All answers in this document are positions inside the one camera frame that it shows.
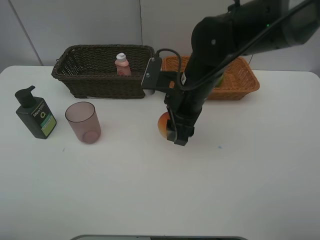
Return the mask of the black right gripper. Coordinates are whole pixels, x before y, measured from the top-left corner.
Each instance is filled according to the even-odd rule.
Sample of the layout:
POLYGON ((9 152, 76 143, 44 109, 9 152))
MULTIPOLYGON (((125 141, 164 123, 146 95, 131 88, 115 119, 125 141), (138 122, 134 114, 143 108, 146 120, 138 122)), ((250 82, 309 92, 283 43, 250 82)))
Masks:
POLYGON ((165 99, 169 119, 166 123, 168 141, 185 146, 194 135, 196 121, 207 98, 205 87, 183 91, 179 87, 165 89, 165 99))

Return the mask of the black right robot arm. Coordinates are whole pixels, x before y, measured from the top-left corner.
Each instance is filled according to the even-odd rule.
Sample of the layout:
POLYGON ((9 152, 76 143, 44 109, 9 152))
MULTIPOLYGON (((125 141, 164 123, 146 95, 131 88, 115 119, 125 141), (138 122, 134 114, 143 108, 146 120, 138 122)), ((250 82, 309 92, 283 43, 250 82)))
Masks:
POLYGON ((162 136, 180 146, 188 142, 203 104, 237 57, 303 45, 319 27, 317 0, 235 1, 226 13, 205 17, 192 31, 186 67, 170 74, 174 92, 165 97, 162 136))

